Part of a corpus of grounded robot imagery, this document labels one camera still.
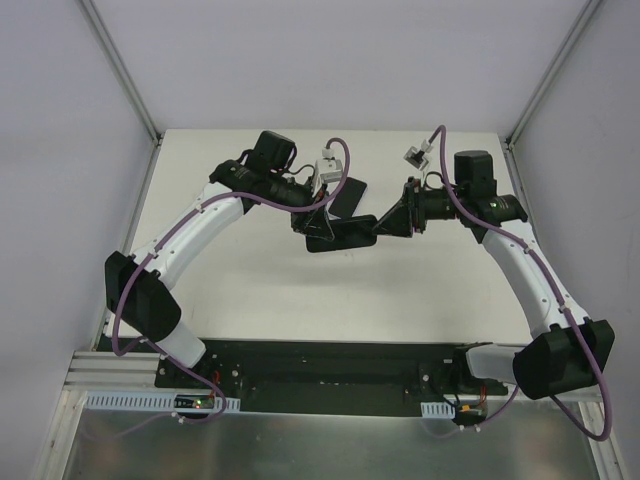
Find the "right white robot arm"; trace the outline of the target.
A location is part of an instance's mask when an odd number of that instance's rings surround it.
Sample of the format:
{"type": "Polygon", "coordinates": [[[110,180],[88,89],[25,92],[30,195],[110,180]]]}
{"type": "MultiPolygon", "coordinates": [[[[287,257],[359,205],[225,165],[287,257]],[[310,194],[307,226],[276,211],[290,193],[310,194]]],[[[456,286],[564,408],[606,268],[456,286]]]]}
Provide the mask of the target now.
{"type": "Polygon", "coordinates": [[[482,150],[454,156],[454,184],[430,189],[416,178],[373,228],[410,238],[430,220],[458,220],[494,259],[525,314],[524,347],[476,344],[462,357],[470,377],[517,385],[530,399],[601,385],[615,334],[594,321],[564,287],[541,251],[527,214],[513,195],[497,191],[493,158],[482,150]]]}

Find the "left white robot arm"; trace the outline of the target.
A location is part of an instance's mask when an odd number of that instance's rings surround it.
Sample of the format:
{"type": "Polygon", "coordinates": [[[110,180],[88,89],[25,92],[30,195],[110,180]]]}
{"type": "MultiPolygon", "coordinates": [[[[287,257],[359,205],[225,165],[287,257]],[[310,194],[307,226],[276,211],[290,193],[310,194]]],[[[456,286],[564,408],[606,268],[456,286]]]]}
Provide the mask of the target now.
{"type": "Polygon", "coordinates": [[[112,336],[122,323],[186,368],[204,358],[206,347],[182,320],[171,294],[179,277],[199,253],[224,229],[255,205],[291,214],[323,214],[342,188],[350,157],[337,159],[329,140],[313,166],[312,176],[299,184],[290,175],[296,144],[275,132],[262,132],[253,148],[237,160],[218,165],[198,197],[163,233],[129,255],[113,252],[105,262],[108,309],[114,315],[112,336]]]}

